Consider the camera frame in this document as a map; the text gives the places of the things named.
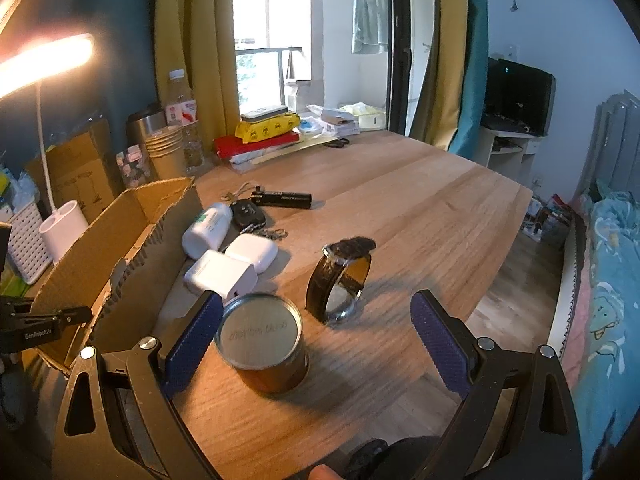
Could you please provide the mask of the cardboard box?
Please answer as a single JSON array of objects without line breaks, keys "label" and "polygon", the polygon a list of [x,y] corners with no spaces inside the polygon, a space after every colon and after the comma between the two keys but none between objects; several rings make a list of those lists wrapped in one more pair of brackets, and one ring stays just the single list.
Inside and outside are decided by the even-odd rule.
[{"label": "cardboard box", "polygon": [[153,182],[120,194],[53,267],[32,310],[87,306],[90,321],[68,326],[38,354],[64,375],[79,351],[128,350],[149,336],[186,254],[182,234],[203,207],[191,178]]}]

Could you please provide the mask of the red tin can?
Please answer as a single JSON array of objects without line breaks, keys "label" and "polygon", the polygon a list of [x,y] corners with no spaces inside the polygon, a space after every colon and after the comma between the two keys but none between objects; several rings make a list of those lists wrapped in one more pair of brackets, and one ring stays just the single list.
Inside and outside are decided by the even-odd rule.
[{"label": "red tin can", "polygon": [[283,297],[252,292],[224,307],[215,337],[224,362],[261,396],[280,396],[306,377],[309,356],[299,310]]}]

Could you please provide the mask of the black leather wristwatch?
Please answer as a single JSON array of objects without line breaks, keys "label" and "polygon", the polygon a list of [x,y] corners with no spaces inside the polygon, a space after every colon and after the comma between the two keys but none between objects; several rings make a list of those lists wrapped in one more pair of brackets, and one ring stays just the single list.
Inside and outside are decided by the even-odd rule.
[{"label": "black leather wristwatch", "polygon": [[376,243],[355,236],[326,244],[306,291],[306,310],[324,325],[345,323],[359,315]]}]

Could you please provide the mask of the blue patterned bedding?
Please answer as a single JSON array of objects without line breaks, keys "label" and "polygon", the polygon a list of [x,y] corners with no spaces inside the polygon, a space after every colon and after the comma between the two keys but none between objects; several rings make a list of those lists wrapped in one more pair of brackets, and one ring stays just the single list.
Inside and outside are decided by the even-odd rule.
[{"label": "blue patterned bedding", "polygon": [[590,299],[574,407],[591,477],[639,409],[639,203],[612,192],[590,214]]}]

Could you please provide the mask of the white power adapter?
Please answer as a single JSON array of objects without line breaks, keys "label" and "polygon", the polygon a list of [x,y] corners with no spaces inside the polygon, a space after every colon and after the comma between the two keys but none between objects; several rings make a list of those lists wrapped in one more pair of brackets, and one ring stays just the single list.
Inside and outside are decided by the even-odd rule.
[{"label": "white power adapter", "polygon": [[252,292],[258,275],[251,263],[209,249],[186,271],[183,281],[194,294],[216,292],[222,302],[228,304],[234,298]]}]

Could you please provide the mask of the floral glass jar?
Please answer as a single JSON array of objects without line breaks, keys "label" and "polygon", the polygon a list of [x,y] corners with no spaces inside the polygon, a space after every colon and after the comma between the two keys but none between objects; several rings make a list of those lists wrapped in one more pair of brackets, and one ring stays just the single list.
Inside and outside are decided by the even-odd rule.
[{"label": "floral glass jar", "polygon": [[137,188],[151,182],[149,161],[139,144],[131,145],[116,155],[116,164],[126,188]]}]

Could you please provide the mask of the white pill bottle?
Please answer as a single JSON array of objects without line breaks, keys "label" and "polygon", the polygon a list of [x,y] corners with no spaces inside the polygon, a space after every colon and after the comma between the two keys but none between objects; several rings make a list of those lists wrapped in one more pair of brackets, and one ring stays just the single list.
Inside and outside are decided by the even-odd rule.
[{"label": "white pill bottle", "polygon": [[232,220],[229,205],[216,203],[203,210],[184,231],[182,249],[192,260],[198,260],[208,250],[218,250],[226,238]]}]

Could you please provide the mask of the stainless steel thermos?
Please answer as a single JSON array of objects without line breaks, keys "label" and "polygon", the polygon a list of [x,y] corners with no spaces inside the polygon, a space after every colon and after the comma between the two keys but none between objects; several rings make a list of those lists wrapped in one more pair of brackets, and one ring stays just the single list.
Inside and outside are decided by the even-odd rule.
[{"label": "stainless steel thermos", "polygon": [[126,122],[126,136],[129,145],[144,145],[144,140],[153,132],[167,126],[165,111],[160,102],[149,104],[143,110],[131,114]]}]

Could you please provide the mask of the red flat box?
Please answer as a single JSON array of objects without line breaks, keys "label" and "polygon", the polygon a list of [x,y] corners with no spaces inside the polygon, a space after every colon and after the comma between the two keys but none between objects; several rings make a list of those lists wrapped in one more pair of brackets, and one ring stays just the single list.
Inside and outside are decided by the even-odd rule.
[{"label": "red flat box", "polygon": [[274,136],[273,138],[258,142],[244,143],[236,136],[222,136],[214,141],[215,152],[221,159],[232,159],[236,155],[253,153],[267,148],[278,148],[279,146],[293,144],[299,141],[299,134],[294,131]]}]

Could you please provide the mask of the teal curtain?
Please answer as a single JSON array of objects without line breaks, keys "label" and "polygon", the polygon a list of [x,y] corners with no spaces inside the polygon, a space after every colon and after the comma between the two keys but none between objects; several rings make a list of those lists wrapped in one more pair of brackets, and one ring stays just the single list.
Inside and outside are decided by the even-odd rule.
[{"label": "teal curtain", "polygon": [[472,159],[480,138],[488,77],[488,3],[468,0],[465,62],[458,130],[448,151]]}]

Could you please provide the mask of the black flashlight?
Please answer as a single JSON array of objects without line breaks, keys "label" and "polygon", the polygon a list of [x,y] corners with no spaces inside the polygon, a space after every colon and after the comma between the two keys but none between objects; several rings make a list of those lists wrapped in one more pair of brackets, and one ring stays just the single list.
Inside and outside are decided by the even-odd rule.
[{"label": "black flashlight", "polygon": [[250,201],[261,207],[310,209],[312,206],[310,193],[265,191],[259,186],[250,193]]}]

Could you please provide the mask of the yellow packet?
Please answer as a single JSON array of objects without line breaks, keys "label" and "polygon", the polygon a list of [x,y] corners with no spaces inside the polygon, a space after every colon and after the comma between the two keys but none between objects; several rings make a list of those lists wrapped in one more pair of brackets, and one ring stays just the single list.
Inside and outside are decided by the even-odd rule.
[{"label": "yellow packet", "polygon": [[299,114],[292,112],[258,120],[258,122],[247,122],[242,119],[236,126],[234,135],[244,144],[262,142],[275,136],[282,136],[297,128],[299,124]]}]

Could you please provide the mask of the black television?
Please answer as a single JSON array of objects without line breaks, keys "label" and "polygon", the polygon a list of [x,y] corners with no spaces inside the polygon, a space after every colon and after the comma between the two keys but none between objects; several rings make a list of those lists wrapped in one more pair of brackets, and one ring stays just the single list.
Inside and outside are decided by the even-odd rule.
[{"label": "black television", "polygon": [[495,131],[546,136],[554,102],[552,74],[506,58],[488,58],[480,124]]}]

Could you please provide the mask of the yellow curtain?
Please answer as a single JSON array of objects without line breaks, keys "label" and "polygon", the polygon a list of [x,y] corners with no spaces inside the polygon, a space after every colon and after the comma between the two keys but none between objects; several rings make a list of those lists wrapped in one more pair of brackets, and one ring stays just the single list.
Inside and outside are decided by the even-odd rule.
[{"label": "yellow curtain", "polygon": [[154,61],[160,102],[168,74],[186,71],[198,102],[198,132],[207,151],[240,121],[233,0],[155,0]]}]

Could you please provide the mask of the hanging light garment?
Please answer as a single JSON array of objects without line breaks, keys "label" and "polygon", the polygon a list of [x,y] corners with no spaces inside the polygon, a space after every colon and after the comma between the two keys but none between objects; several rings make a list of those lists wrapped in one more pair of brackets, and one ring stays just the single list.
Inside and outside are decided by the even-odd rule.
[{"label": "hanging light garment", "polygon": [[352,5],[352,54],[386,52],[388,40],[388,0],[354,0]]}]

